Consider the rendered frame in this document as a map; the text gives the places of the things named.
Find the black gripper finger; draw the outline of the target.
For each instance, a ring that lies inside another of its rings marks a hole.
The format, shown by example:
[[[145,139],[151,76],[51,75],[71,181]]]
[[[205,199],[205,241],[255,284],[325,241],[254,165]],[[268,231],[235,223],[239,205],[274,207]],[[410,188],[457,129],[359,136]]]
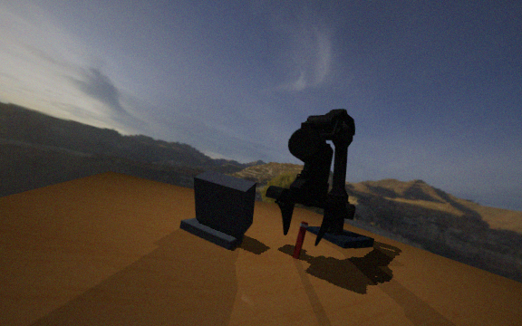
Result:
[[[321,224],[321,228],[319,230],[319,233],[318,233],[318,236],[316,238],[316,241],[315,241],[315,246],[317,246],[320,242],[320,240],[322,239],[322,237],[324,236],[325,232],[327,231],[327,229],[329,228],[329,226],[334,222],[334,221],[339,221],[341,219],[340,218],[337,218],[335,216],[330,216],[330,215],[324,215],[323,217],[323,222]]]
[[[290,223],[291,223],[292,214],[293,214],[293,210],[294,210],[294,205],[295,204],[293,204],[293,203],[287,204],[287,203],[275,201],[275,204],[276,203],[281,208],[282,217],[283,217],[282,218],[283,231],[284,231],[284,235],[287,235],[287,232],[288,232],[289,227],[290,227]]]

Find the blue-grey sloped panel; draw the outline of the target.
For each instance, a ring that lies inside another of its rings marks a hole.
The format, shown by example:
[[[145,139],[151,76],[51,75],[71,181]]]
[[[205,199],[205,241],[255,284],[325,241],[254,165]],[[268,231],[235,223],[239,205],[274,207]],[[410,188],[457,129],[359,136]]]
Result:
[[[253,224],[256,182],[206,171],[194,177],[196,217],[181,229],[231,250]]]

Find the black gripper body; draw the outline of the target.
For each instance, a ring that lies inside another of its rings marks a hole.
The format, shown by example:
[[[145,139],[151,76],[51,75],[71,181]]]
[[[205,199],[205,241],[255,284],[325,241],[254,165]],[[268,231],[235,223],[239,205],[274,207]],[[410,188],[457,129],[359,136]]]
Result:
[[[314,177],[319,177],[320,182],[328,183],[330,172],[321,168],[303,167],[301,174],[304,175],[304,180],[313,181]],[[266,197],[276,199],[277,202],[291,204],[291,202],[288,201],[289,191],[290,189],[271,185],[266,191]],[[354,204],[348,204],[338,200],[335,200],[335,203],[330,201],[319,201],[319,203],[315,202],[314,207],[321,207],[323,209],[326,209],[328,212],[327,215],[335,216],[337,218],[344,217],[350,220],[353,220],[356,208]]]

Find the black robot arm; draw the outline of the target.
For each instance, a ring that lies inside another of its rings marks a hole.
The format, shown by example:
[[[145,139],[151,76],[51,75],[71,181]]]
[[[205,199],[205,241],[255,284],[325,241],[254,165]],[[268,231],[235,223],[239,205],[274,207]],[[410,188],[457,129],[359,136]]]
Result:
[[[328,194],[330,183],[320,182],[319,177],[314,177],[313,181],[304,180],[303,174],[297,174],[290,185],[289,202],[308,207],[313,207],[315,201],[335,203],[338,200],[349,204],[345,179],[348,147],[354,134],[354,120],[344,109],[331,110],[324,115],[310,115],[306,122],[301,123],[301,129],[296,130],[288,141],[290,152],[304,162],[304,167],[330,172],[333,161],[333,183]],[[330,144],[326,144],[327,140],[332,141],[334,151]]]

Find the red peg with white end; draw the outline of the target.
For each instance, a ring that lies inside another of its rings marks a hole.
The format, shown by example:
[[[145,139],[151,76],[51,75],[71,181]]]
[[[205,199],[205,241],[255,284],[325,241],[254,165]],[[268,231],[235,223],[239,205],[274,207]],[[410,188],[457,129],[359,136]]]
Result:
[[[294,249],[294,253],[293,253],[293,258],[296,258],[296,259],[299,258],[300,252],[302,251],[302,247],[303,247],[303,243],[304,243],[304,239],[305,239],[305,232],[306,232],[306,228],[308,227],[308,223],[303,221],[302,223],[300,223],[300,226],[301,227],[298,231],[298,236],[296,238],[295,249]]]

